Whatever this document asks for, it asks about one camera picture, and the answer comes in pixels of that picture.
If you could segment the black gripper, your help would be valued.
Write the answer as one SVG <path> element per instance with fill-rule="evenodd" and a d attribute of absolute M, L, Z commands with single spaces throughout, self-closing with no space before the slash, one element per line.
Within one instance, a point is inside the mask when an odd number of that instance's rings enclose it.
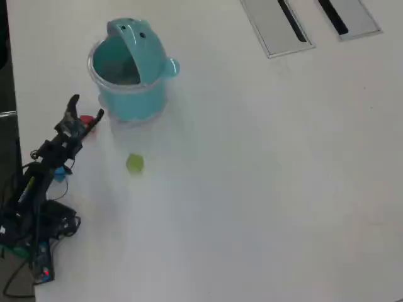
<path fill-rule="evenodd" d="M 76 121 L 78 119 L 76 105 L 79 101 L 80 95 L 74 94 L 69 102 L 64 113 L 64 119 L 67 121 Z M 43 159 L 50 160 L 74 160 L 77 153 L 82 149 L 82 142 L 89 133 L 94 131 L 96 125 L 101 121 L 105 111 L 99 109 L 96 116 L 80 115 L 79 121 L 84 127 L 84 130 L 80 134 L 80 140 L 78 138 L 70 137 L 64 133 L 57 134 L 52 140 L 46 140 L 42 146 L 38 149 L 37 155 Z"/>

